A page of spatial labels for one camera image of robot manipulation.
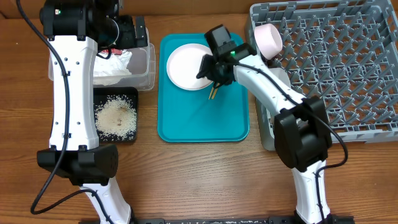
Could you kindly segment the red snack wrapper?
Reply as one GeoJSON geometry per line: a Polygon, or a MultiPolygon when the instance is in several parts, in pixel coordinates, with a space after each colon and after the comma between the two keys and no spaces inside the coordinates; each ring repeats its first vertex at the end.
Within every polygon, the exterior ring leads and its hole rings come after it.
{"type": "MultiPolygon", "coordinates": [[[[108,54],[109,49],[105,49],[101,51],[102,54],[108,54]]],[[[115,55],[122,55],[124,53],[124,50],[119,50],[119,49],[111,49],[111,53],[115,55]]]]}

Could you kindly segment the pink round plate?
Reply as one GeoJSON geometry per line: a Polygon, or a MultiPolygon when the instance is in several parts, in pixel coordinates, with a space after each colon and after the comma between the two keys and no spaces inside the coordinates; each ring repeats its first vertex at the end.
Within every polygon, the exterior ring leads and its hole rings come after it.
{"type": "Polygon", "coordinates": [[[204,55],[212,55],[209,47],[202,44],[185,44],[176,48],[167,59],[167,75],[170,81],[183,90],[201,90],[213,82],[197,78],[204,55]]]}

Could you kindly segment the white napkin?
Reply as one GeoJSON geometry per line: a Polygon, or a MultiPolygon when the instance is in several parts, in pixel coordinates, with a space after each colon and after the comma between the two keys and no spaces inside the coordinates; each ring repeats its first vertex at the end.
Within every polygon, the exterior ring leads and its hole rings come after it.
{"type": "Polygon", "coordinates": [[[127,50],[123,50],[121,55],[112,54],[109,59],[97,56],[95,58],[93,84],[113,85],[125,76],[131,75],[131,72],[127,69],[131,57],[132,53],[127,50]]]}

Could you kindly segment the pink small bowl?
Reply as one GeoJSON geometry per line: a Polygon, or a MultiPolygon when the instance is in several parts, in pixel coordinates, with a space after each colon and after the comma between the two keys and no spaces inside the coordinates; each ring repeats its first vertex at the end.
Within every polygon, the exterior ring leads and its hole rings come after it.
{"type": "Polygon", "coordinates": [[[282,51],[282,37],[272,24],[264,24],[254,29],[256,45],[263,57],[270,60],[282,51]]]}

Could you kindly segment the grey-green bowl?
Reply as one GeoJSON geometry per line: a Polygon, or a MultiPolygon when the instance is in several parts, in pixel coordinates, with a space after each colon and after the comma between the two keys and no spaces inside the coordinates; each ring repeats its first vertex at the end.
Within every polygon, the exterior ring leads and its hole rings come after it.
{"type": "Polygon", "coordinates": [[[287,72],[283,68],[270,68],[270,71],[279,78],[285,85],[291,87],[287,72]]]}

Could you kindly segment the white rice pile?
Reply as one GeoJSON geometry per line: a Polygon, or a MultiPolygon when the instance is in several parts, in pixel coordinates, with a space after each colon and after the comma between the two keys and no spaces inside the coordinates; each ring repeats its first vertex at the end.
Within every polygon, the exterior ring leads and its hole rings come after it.
{"type": "Polygon", "coordinates": [[[95,126],[102,142],[134,141],[137,104],[127,95],[107,95],[95,105],[95,126]]]}

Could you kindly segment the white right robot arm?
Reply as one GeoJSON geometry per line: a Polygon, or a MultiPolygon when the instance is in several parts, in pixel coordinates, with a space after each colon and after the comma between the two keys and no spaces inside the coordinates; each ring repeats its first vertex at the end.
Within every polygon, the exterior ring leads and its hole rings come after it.
{"type": "Polygon", "coordinates": [[[322,167],[332,142],[323,101],[317,96],[307,98],[283,83],[248,44],[234,46],[223,55],[205,54],[197,74],[204,77],[220,85],[237,82],[262,103],[274,119],[277,155],[293,173],[298,222],[326,222],[330,209],[322,167]]]}

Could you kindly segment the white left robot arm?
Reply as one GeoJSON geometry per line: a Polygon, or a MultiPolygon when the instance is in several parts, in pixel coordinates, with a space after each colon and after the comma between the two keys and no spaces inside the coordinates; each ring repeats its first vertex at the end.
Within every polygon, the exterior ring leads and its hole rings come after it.
{"type": "Polygon", "coordinates": [[[118,150],[102,145],[95,126],[93,70],[100,50],[142,46],[118,1],[46,1],[40,10],[50,49],[53,125],[49,147],[37,153],[51,176],[86,194],[100,223],[135,223],[116,181],[118,150]]]}

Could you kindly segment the grey dishwasher rack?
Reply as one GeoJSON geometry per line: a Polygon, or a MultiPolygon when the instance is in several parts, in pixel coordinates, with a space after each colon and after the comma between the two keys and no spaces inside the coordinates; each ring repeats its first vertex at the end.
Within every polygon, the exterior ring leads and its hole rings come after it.
{"type": "Polygon", "coordinates": [[[292,88],[325,102],[333,142],[397,140],[397,13],[391,1],[253,4],[246,39],[276,26],[283,49],[271,66],[292,88]]]}

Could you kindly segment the clear plastic bin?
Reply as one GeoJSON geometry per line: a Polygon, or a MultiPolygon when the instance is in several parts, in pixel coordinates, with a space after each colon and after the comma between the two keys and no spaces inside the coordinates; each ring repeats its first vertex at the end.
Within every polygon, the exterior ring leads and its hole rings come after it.
{"type": "Polygon", "coordinates": [[[134,87],[137,90],[147,91],[153,89],[155,80],[155,50],[153,44],[148,41],[147,47],[127,49],[132,57],[127,66],[131,75],[125,76],[113,85],[94,85],[93,72],[95,58],[98,53],[98,43],[90,37],[78,40],[75,35],[56,36],[50,42],[59,54],[66,71],[70,72],[68,77],[72,88],[84,90],[107,87],[134,87]]]}

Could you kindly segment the teal plastic tray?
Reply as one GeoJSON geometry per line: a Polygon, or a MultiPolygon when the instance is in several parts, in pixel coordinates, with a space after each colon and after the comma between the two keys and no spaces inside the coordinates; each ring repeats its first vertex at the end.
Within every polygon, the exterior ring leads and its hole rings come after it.
{"type": "Polygon", "coordinates": [[[157,131],[166,142],[236,142],[249,133],[248,91],[238,83],[183,90],[167,74],[170,54],[185,44],[206,46],[203,33],[170,34],[160,43],[157,131]]]}

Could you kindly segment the black plastic tray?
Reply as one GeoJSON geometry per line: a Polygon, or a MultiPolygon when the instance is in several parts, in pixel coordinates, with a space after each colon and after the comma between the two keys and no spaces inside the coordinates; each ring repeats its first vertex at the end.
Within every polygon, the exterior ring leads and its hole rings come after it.
{"type": "Polygon", "coordinates": [[[136,140],[138,117],[136,88],[95,88],[94,112],[95,126],[101,143],[136,140]]]}

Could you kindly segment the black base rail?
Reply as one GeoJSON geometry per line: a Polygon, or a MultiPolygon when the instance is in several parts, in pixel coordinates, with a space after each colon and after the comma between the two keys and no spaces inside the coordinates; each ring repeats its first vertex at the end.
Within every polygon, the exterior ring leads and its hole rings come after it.
{"type": "MultiPolygon", "coordinates": [[[[138,224],[296,224],[304,223],[298,221],[294,216],[276,216],[268,218],[255,219],[224,219],[224,220],[164,220],[162,218],[155,219],[138,219],[138,224]]],[[[353,217],[339,217],[336,215],[329,215],[325,223],[330,224],[355,224],[353,217]]]]}

